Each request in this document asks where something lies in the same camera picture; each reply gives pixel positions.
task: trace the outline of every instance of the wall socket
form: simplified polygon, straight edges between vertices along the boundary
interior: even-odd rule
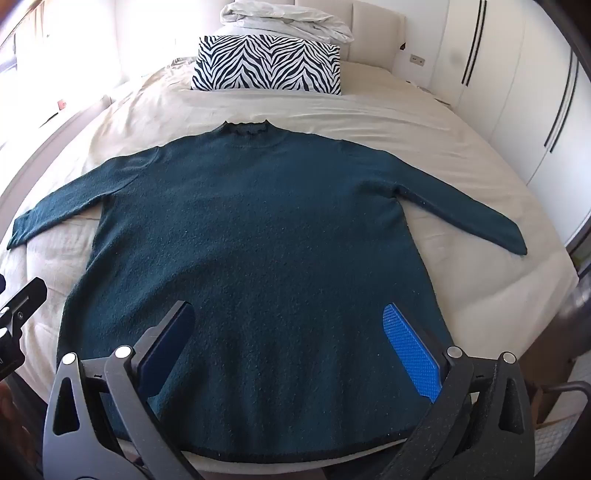
[[[410,55],[410,63],[415,63],[416,65],[422,67],[423,65],[425,65],[425,59],[417,57],[416,55]]]

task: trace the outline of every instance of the zebra print pillow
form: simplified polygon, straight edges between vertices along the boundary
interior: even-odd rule
[[[339,47],[273,35],[207,35],[191,90],[263,88],[340,95]]]

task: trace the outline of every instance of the beige bed sheet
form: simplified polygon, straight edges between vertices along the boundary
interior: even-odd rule
[[[189,61],[179,60],[95,119],[42,176],[19,215],[109,158],[210,131],[224,121],[268,119],[280,128],[386,150],[517,223],[526,257],[402,201],[443,317],[469,355],[520,356],[576,285],[570,258],[534,196],[478,134],[428,93],[385,70],[353,63],[343,63],[342,96],[196,92],[189,89],[190,72]],[[0,244],[0,273],[8,285],[0,304],[35,276],[49,289],[47,302],[25,325],[27,360],[18,370],[45,400],[56,370],[63,304],[85,270],[99,218],[96,207],[10,252],[8,234]]]

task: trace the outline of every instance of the sweater sleeve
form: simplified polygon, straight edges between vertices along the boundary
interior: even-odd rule
[[[399,160],[398,193],[465,232],[527,255],[519,227],[506,216]]]
[[[94,170],[67,183],[14,220],[7,250],[18,247],[58,223],[124,189],[154,159],[158,147],[128,157],[107,160]]]

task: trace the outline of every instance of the beige upholstered headboard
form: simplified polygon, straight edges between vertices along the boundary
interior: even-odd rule
[[[343,60],[392,70],[404,43],[404,17],[392,10],[358,0],[265,0],[272,4],[313,7],[344,21],[355,40],[341,49]],[[220,10],[231,0],[197,0],[200,33],[211,34],[222,25]]]

